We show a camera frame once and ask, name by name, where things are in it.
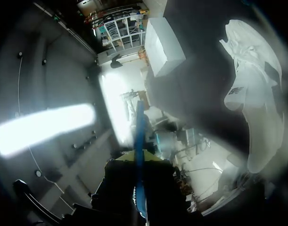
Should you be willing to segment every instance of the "rack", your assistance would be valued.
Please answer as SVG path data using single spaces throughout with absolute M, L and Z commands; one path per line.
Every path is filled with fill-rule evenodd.
M 110 48 L 115 52 L 137 46 L 142 46 L 145 39 L 145 28 L 140 28 L 144 15 L 122 16 L 112 21 L 103 23 L 105 32 L 101 34 L 102 39 L 107 39 Z

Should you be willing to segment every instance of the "black logo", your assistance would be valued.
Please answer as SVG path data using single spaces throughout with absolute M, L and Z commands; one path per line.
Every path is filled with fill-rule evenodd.
M 229 92 L 229 95 L 230 95 L 230 94 L 237 94 L 237 93 L 239 93 L 242 89 L 243 89 L 243 87 L 234 88 L 234 89 L 232 89 L 232 90 Z

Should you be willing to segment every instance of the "fluorescent light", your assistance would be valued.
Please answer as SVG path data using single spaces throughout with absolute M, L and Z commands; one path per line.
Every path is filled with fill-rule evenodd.
M 222 169 L 217 165 L 216 162 L 213 162 L 213 166 L 214 166 L 216 169 L 220 170 L 220 173 L 222 173 Z
M 0 125 L 0 154 L 11 155 L 54 136 L 93 124 L 89 104 L 33 113 Z

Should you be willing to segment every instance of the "white box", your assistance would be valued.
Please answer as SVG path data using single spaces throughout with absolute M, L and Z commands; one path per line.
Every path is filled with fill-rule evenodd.
M 185 59 L 166 18 L 150 18 L 147 25 L 145 49 L 155 77 L 165 76 Z

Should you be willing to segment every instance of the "white sneaker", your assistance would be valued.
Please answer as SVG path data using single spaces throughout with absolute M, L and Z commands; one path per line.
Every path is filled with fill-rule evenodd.
M 281 147 L 284 131 L 284 116 L 277 113 L 272 92 L 278 84 L 265 72 L 265 62 L 278 72 L 280 85 L 282 69 L 270 45 L 251 26 L 230 20 L 225 29 L 228 42 L 220 43 L 234 60 L 236 78 L 224 103 L 233 111 L 243 106 L 250 134 L 247 168 L 258 173 Z

